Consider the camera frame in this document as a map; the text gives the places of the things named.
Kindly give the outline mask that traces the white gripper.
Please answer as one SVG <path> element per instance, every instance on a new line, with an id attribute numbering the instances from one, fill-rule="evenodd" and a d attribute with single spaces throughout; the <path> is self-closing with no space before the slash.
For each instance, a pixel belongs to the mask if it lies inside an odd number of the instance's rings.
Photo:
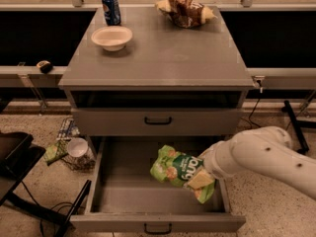
<path id="1" fill-rule="evenodd" d="M 200 157 L 205 169 L 199 169 L 188 181 L 188 186 L 194 190 L 212 184 L 214 178 L 230 178 L 238 173 L 238 165 L 233 160 L 228 141 L 212 144 L 200 154 Z"/>

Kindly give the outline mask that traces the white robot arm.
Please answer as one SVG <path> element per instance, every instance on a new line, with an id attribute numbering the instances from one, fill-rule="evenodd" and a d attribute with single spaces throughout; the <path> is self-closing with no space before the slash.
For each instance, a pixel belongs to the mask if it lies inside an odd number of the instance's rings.
<path id="1" fill-rule="evenodd" d="M 283 182 L 316 199 L 316 160 L 293 151 L 289 134 L 276 126 L 241 131 L 211 145 L 202 153 L 202 165 L 188 186 L 203 188 L 215 179 L 244 170 Z"/>

